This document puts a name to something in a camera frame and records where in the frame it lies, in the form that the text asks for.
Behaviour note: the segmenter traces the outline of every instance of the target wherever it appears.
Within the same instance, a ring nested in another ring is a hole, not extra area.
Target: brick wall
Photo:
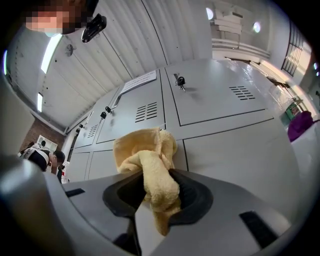
[[[36,143],[38,141],[39,135],[44,136],[46,139],[57,144],[57,150],[61,150],[62,145],[65,142],[65,136],[59,132],[51,129],[49,126],[41,122],[39,119],[34,117],[34,123],[28,131],[27,135],[24,138],[24,141],[20,147],[20,151],[24,150],[30,142]]]

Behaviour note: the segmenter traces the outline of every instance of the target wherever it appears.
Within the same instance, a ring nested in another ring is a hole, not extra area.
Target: yellow towel
[[[143,170],[145,200],[150,202],[155,227],[165,236],[171,215],[180,211],[179,185],[169,174],[177,151],[175,138],[160,128],[141,129],[114,141],[119,173]]]

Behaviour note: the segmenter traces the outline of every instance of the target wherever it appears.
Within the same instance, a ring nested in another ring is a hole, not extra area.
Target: ceiling
[[[94,16],[106,16],[107,27],[93,40],[82,43],[83,29],[63,36],[44,74],[40,67],[50,38],[22,27],[8,49],[7,69],[12,84],[31,104],[36,106],[38,93],[43,94],[42,114],[63,131],[104,94],[137,76],[182,61],[210,58],[212,26],[206,7],[242,12],[249,35],[242,38],[254,44],[249,27],[261,8],[257,2],[99,0]],[[265,49],[262,41],[259,46]],[[74,49],[71,56],[66,55],[69,45]]]

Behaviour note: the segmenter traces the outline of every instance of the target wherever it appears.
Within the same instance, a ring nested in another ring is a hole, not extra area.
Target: purple object
[[[311,112],[303,111],[297,114],[289,124],[288,136],[289,136],[290,142],[293,142],[294,140],[299,138],[314,123],[315,122],[312,119]]]

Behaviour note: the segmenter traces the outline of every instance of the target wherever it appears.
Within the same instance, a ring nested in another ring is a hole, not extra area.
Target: locker
[[[294,221],[299,170],[276,120],[184,140],[190,172],[239,185]]]
[[[66,170],[67,178],[70,182],[82,182],[85,180],[87,163],[90,153],[72,154],[70,165]]]
[[[96,104],[94,105],[92,111],[92,115],[84,128],[80,130],[78,138],[76,139],[74,148],[80,148],[92,145],[94,142],[97,130],[99,129],[99,125],[101,123],[101,113],[106,112],[106,106],[110,105],[114,95],[119,90],[119,88],[115,88],[112,91],[108,92],[105,96],[100,98]]]
[[[161,78],[157,70],[156,80],[121,96],[113,114],[108,114],[104,120],[97,143],[112,141],[140,129],[164,127],[164,124]]]
[[[212,59],[185,61],[165,68],[180,126],[266,109],[259,91]],[[174,74],[185,79],[185,92]]]
[[[89,180],[118,174],[112,150],[93,152]]]

